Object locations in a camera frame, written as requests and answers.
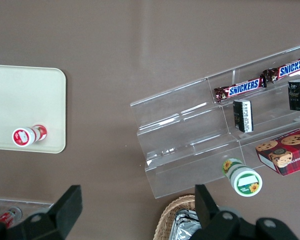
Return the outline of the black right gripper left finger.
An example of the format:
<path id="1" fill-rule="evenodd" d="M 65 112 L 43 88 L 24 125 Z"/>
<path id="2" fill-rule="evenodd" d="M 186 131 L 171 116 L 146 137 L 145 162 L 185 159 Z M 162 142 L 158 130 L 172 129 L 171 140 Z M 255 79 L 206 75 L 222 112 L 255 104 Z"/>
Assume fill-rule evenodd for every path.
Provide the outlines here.
<path id="1" fill-rule="evenodd" d="M 72 185 L 46 212 L 37 212 L 16 226 L 17 240 L 64 240 L 82 213 L 82 189 Z"/>

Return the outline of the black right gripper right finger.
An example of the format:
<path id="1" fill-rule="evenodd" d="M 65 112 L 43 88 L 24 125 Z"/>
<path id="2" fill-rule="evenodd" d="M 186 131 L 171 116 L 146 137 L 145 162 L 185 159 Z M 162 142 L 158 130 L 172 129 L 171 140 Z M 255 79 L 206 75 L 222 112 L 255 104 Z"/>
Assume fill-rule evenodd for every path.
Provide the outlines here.
<path id="1" fill-rule="evenodd" d="M 262 217 L 248 223 L 230 210 L 220 210 L 205 185 L 195 186 L 195 211 L 201 224 L 193 240 L 296 240 L 298 237 L 282 221 Z"/>

